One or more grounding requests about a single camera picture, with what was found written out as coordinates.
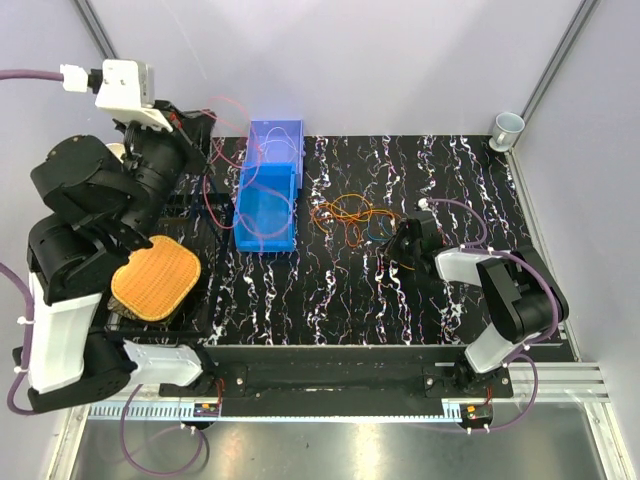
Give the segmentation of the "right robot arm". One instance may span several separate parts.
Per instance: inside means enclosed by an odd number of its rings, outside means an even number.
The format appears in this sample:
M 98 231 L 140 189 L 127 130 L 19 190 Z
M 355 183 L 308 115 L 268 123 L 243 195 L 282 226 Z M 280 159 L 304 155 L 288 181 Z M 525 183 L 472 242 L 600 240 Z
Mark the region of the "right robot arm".
M 455 363 L 454 384 L 463 395 L 480 394 L 489 374 L 552 336 L 569 315 L 561 288 L 530 245 L 513 251 L 448 246 L 435 220 L 420 212 L 399 223 L 382 252 L 394 266 L 482 290 L 490 323 Z

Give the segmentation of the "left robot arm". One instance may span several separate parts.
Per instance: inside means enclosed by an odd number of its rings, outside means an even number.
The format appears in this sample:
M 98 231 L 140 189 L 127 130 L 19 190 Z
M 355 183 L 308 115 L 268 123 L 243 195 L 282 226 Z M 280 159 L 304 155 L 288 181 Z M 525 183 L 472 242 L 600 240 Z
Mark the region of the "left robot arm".
M 215 124 L 208 111 L 155 104 L 166 126 L 119 120 L 122 154 L 92 135 L 55 145 L 31 173 L 49 215 L 30 230 L 25 335 L 13 351 L 29 384 L 30 414 L 106 399 L 140 365 L 126 342 L 96 329 L 94 316 L 116 271 L 151 244 L 180 177 L 202 171 Z

